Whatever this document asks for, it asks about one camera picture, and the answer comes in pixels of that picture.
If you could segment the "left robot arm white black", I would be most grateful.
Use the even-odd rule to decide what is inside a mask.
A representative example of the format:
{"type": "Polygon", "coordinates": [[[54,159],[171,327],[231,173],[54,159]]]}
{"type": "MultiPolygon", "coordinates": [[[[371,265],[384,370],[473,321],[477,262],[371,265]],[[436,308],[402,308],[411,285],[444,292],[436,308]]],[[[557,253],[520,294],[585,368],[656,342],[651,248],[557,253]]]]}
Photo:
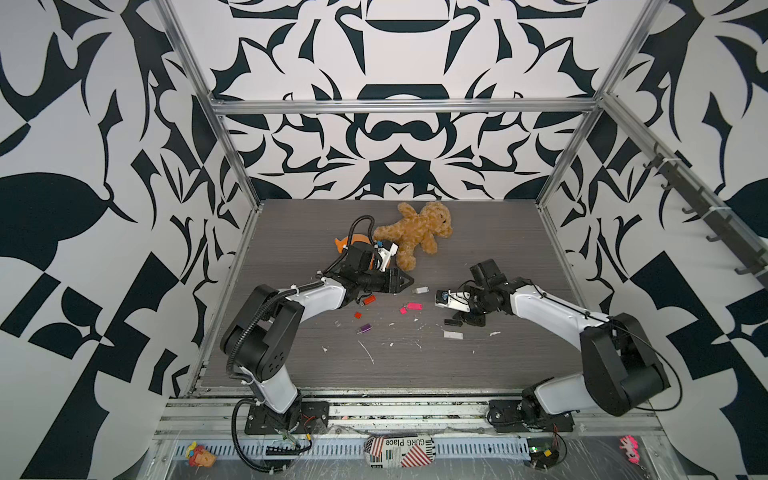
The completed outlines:
{"type": "Polygon", "coordinates": [[[225,331],[220,342],[225,371],[251,390],[250,406],[267,427],[291,431],[302,422],[299,389],[286,367],[302,323],[413,284],[410,275],[391,264],[395,244],[374,240],[374,227],[371,215],[355,219],[342,252],[314,281],[286,289],[257,286],[225,331]]]}

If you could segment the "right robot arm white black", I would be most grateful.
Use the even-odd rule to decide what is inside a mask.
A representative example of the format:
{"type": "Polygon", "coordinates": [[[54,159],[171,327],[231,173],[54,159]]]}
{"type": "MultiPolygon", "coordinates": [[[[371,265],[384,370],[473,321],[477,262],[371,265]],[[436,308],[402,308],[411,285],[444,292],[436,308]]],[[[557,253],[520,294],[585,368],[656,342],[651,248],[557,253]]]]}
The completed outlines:
{"type": "Polygon", "coordinates": [[[649,400],[681,386],[677,370],[634,316],[592,312],[528,278],[508,278],[492,259],[470,271],[471,279],[458,288],[436,293],[436,306],[472,326],[484,325],[491,313],[529,321],[579,354],[579,370],[530,385],[515,401],[490,402],[486,420],[495,431],[569,431],[575,412],[598,409],[620,417],[649,411],[649,400]]]}

